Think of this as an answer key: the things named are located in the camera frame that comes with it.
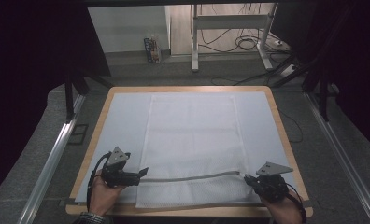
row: white cloth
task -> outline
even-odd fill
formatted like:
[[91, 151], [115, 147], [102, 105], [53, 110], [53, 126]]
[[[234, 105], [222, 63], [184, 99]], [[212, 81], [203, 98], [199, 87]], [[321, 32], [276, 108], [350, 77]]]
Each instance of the white cloth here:
[[153, 95], [140, 167], [149, 172], [136, 207], [245, 198], [251, 188], [238, 173], [249, 165], [234, 96]]

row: hand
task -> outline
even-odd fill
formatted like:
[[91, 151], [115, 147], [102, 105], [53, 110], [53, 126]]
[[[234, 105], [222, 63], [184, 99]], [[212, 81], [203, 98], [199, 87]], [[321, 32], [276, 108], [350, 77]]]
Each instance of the hand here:
[[106, 185], [100, 174], [101, 170], [97, 172], [92, 183], [92, 197], [90, 199], [89, 212], [102, 217], [113, 207], [121, 191], [125, 189], [126, 186], [117, 186], [112, 189]]
[[[290, 190], [289, 193], [295, 199], [298, 199], [298, 196], [295, 194], [295, 192]], [[267, 209], [269, 209], [276, 223], [278, 224], [301, 224], [302, 223], [301, 213], [299, 212], [299, 209], [296, 207], [295, 203], [293, 203], [290, 199], [284, 198], [284, 200], [281, 202], [270, 203], [263, 197], [260, 197], [260, 198], [261, 198], [261, 202], [264, 205], [266, 205]]]

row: table leg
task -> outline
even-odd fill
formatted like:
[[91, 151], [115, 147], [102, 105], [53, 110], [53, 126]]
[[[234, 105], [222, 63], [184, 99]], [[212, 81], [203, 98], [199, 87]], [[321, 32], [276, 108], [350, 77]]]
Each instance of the table leg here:
[[259, 43], [257, 44], [258, 52], [260, 53], [260, 56], [261, 56], [262, 61], [263, 61], [264, 68], [266, 70], [273, 70], [273, 66], [270, 63], [269, 57], [266, 54], [264, 46], [266, 45], [266, 39], [267, 39], [267, 36], [269, 35], [269, 31], [270, 31], [270, 27], [272, 26], [273, 18], [275, 17], [275, 11], [276, 11], [277, 5], [278, 4], [275, 3], [272, 6], [272, 8], [270, 9], [269, 14], [267, 16], [267, 20], [266, 20], [266, 25], [264, 26], [261, 41], [259, 41]]
[[199, 45], [197, 44], [197, 5], [193, 5], [192, 71], [199, 71]]

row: wire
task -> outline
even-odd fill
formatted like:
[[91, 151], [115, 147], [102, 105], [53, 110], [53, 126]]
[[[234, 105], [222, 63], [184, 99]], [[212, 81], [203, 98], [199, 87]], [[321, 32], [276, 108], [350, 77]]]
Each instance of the wire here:
[[244, 8], [247, 8], [247, 3], [243, 4], [243, 6], [240, 8], [240, 10], [237, 12], [237, 14], [240, 14], [240, 12], [241, 12]]
[[214, 9], [214, 4], [211, 4], [211, 8], [212, 8], [212, 10], [215, 12], [215, 15], [218, 15], [218, 13], [215, 11], [215, 9]]
[[88, 211], [89, 211], [89, 208], [90, 208], [90, 199], [92, 197], [93, 182], [94, 182], [94, 179], [96, 177], [95, 173], [97, 172], [98, 166], [100, 165], [101, 161], [103, 159], [108, 159], [110, 155], [111, 155], [111, 152], [108, 152], [107, 154], [102, 156], [100, 158], [100, 160], [98, 160], [98, 162], [95, 164], [94, 170], [92, 170], [92, 173], [90, 175], [89, 183], [88, 183], [88, 186], [87, 186], [87, 196], [86, 196], [87, 197], [86, 198], [86, 206], [87, 206]]
[[290, 186], [290, 188], [292, 188], [292, 190], [296, 193], [296, 196], [298, 196], [298, 199], [299, 199], [299, 203], [303, 206], [302, 204], [302, 199], [301, 199], [301, 196], [298, 194], [298, 191], [296, 191], [296, 189], [289, 183], [286, 183], [288, 186]]
[[202, 31], [202, 39], [203, 39], [203, 42], [205, 42], [205, 44], [207, 44], [207, 45], [209, 45], [211, 43], [214, 43], [215, 41], [217, 41], [218, 39], [220, 39], [223, 35], [225, 35], [226, 33], [228, 33], [231, 30], [232, 29], [227, 29], [225, 32], [223, 32], [221, 35], [219, 35], [217, 38], [215, 38], [214, 40], [209, 41], [208, 43], [205, 41], [205, 36], [203, 34], [203, 30], [201, 30]]
[[290, 57], [288, 57], [283, 63], [279, 64], [275, 70], [273, 71], [269, 71], [267, 73], [262, 73], [262, 74], [259, 74], [257, 76], [252, 76], [252, 77], [247, 77], [243, 80], [240, 80], [240, 81], [237, 81], [237, 80], [232, 80], [232, 79], [229, 79], [229, 78], [224, 78], [224, 77], [213, 77], [211, 78], [210, 82], [213, 84], [213, 85], [216, 85], [218, 86], [214, 80], [216, 79], [222, 79], [222, 80], [227, 80], [227, 81], [232, 81], [234, 82], [233, 86], [237, 86], [237, 85], [240, 85], [242, 83], [245, 83], [245, 82], [248, 82], [248, 81], [251, 81], [251, 80], [255, 80], [255, 79], [258, 79], [258, 78], [263, 78], [263, 77], [267, 77], [267, 80], [265, 81], [265, 86], [268, 86], [268, 80], [270, 79], [270, 77], [276, 75], [276, 74], [279, 74], [282, 72], [282, 70], [285, 68], [285, 65], [291, 63], [294, 59], [294, 56], [293, 55], [290, 55]]
[[235, 49], [238, 49], [238, 46], [236, 46], [234, 49], [228, 49], [228, 50], [213, 49], [213, 48], [211, 48], [210, 46], [207, 46], [207, 45], [199, 45], [199, 47], [204, 47], [204, 48], [212, 49], [212, 50], [215, 50], [215, 51], [221, 52], [221, 53], [227, 53], [227, 52], [234, 51]]
[[290, 139], [289, 139], [289, 141], [290, 141], [291, 143], [301, 143], [301, 142], [303, 142], [303, 141], [304, 141], [304, 132], [302, 132], [302, 129], [301, 129], [301, 127], [299, 126], [298, 122], [296, 122], [296, 120], [295, 120], [295, 119], [293, 119], [293, 118], [291, 118], [290, 116], [286, 115], [286, 114], [285, 114], [284, 112], [282, 112], [280, 109], [277, 109], [277, 110], [278, 110], [278, 112], [280, 112], [282, 115], [284, 115], [287, 119], [292, 120], [292, 122], [293, 122], [293, 123], [295, 123], [295, 125], [298, 127], [298, 130], [299, 130], [299, 132], [300, 132], [300, 134], [301, 134], [300, 140], [296, 140], [296, 141], [294, 141], [294, 140], [290, 140]]

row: white stand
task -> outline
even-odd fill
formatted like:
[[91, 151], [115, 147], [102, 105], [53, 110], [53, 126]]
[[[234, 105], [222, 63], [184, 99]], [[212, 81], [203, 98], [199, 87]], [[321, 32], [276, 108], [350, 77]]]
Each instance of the white stand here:
[[264, 46], [275, 16], [277, 3], [270, 9], [267, 15], [225, 15], [225, 16], [198, 16], [197, 5], [193, 5], [193, 44], [192, 44], [192, 71], [199, 70], [199, 53], [197, 43], [198, 30], [214, 29], [264, 29], [261, 41], [257, 44], [257, 49], [263, 60], [266, 70], [272, 70], [269, 57]]

